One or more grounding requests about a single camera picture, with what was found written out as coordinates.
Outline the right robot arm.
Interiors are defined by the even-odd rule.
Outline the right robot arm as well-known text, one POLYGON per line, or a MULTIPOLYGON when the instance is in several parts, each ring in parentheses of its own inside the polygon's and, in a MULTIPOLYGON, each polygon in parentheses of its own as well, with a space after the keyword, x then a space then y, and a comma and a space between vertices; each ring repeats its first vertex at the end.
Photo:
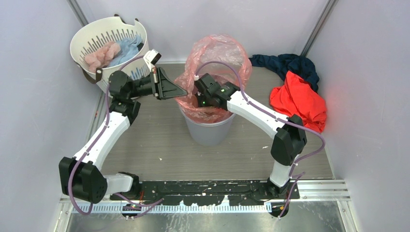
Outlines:
POLYGON ((306 133, 300 128, 302 119, 297 115, 287 117, 275 112, 242 92, 239 86, 231 82, 220 84, 208 73, 194 85, 202 103, 239 115, 272 138, 270 154, 274 166, 267 181, 267 191, 276 199, 289 193, 292 167, 307 143, 306 133))

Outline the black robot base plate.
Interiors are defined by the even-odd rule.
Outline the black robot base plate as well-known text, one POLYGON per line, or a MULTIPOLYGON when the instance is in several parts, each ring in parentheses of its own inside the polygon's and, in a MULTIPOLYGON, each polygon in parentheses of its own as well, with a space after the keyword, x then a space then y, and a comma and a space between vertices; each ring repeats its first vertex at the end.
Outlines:
POLYGON ((129 192, 121 194, 137 203, 154 203, 162 199, 162 205, 186 206, 221 205, 224 199, 229 206, 263 205, 270 200, 299 199, 297 185, 292 192, 292 182, 282 193, 274 192, 266 180, 202 180, 202 181, 143 181, 129 192))

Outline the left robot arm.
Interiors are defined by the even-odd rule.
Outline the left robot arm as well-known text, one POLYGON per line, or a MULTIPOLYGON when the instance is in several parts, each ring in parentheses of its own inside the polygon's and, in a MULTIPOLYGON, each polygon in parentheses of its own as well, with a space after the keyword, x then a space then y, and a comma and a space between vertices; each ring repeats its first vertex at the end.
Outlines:
POLYGON ((130 200, 139 197, 141 186, 138 176, 126 172, 103 175, 103 163, 120 136, 133 124, 140 110, 138 97, 152 95, 167 100, 187 94, 171 81, 163 68, 153 67, 151 72, 133 80, 122 70, 109 77, 108 94, 112 97, 103 123, 91 139, 73 157, 63 157, 59 174, 63 194, 92 204, 104 196, 123 193, 130 200))

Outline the red plastic trash bag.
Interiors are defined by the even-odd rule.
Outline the red plastic trash bag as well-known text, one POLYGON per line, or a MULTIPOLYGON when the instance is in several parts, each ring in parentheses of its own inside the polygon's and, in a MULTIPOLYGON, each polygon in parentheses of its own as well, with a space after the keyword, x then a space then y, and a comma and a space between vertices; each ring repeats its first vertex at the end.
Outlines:
POLYGON ((217 123, 229 118, 232 113, 215 107, 200 107, 197 97, 197 89, 194 86, 194 76, 197 69, 204 63, 212 61, 199 71, 199 76, 205 73, 212 75, 217 82, 234 83, 239 86, 234 72, 227 66, 217 64, 223 62, 228 64, 239 74, 241 84, 246 87, 252 73, 252 65, 244 47, 233 37, 226 34, 208 35, 197 41, 189 54, 184 72, 174 81, 187 91, 187 95, 177 97, 176 102, 182 113, 195 123, 217 123))

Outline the grey plastic trash bin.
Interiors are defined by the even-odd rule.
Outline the grey plastic trash bin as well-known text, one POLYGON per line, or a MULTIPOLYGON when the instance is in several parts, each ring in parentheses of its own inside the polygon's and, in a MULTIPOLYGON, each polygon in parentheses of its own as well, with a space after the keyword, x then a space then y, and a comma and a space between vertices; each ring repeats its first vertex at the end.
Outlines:
POLYGON ((185 115, 181 107, 179 107, 179 110, 185 118, 192 139, 204 146, 220 144, 227 137, 236 116, 236 114, 231 114, 227 119, 217 123, 196 123, 185 115))

